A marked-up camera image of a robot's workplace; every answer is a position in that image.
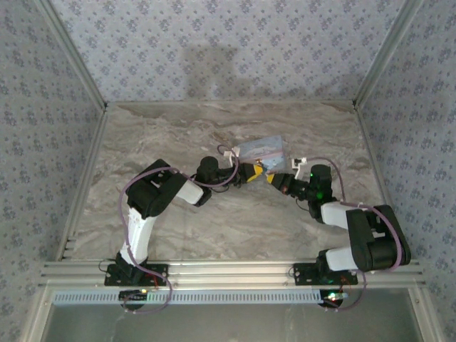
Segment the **yellow object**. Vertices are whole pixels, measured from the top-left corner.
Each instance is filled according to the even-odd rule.
[[[254,180],[255,178],[257,178],[258,176],[260,176],[262,173],[263,173],[263,167],[259,166],[259,165],[254,165],[254,172],[255,174],[253,176],[251,176],[248,180],[247,180],[247,183],[248,182],[251,182],[252,180]]]

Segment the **blue floral wallpaper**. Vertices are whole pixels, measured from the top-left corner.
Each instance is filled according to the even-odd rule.
[[[0,0],[0,341],[55,257],[99,111],[32,0]]]
[[[106,101],[353,98],[403,0],[53,0]]]
[[[443,328],[456,341],[456,3],[426,1],[362,108]]]

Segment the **black mounting bracket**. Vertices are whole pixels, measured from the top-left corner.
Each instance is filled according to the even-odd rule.
[[[322,274],[314,262],[293,264],[293,276],[296,286],[308,285],[356,285],[358,277],[350,271],[330,271]]]
[[[168,277],[169,266],[167,264],[145,264],[142,265],[150,271],[155,271],[162,274],[166,278]],[[131,278],[125,274],[124,271],[117,265],[111,264],[108,266],[105,276],[105,286],[155,286],[155,281],[158,286],[167,286],[166,282],[160,277],[152,276],[151,274],[144,273],[140,279],[136,279],[134,282]]]

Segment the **marble surface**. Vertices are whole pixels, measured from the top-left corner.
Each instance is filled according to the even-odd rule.
[[[76,230],[74,259],[114,257],[123,243],[117,214],[124,184],[158,158],[191,175],[220,143],[282,135],[290,157],[325,156],[341,167],[347,199],[381,203],[354,114],[321,103],[155,103],[110,108],[93,181]],[[333,189],[341,191],[333,172]],[[125,200],[124,213],[127,213]],[[288,259],[347,245],[347,231],[315,222],[265,177],[213,194],[203,207],[180,199],[157,220],[150,259]]]

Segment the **wallpaper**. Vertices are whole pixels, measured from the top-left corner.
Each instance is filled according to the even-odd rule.
[[[350,99],[403,0],[53,0],[106,101]]]
[[[456,341],[456,3],[426,1],[362,109],[377,159]]]
[[[32,0],[0,0],[0,341],[18,341],[98,121]]]

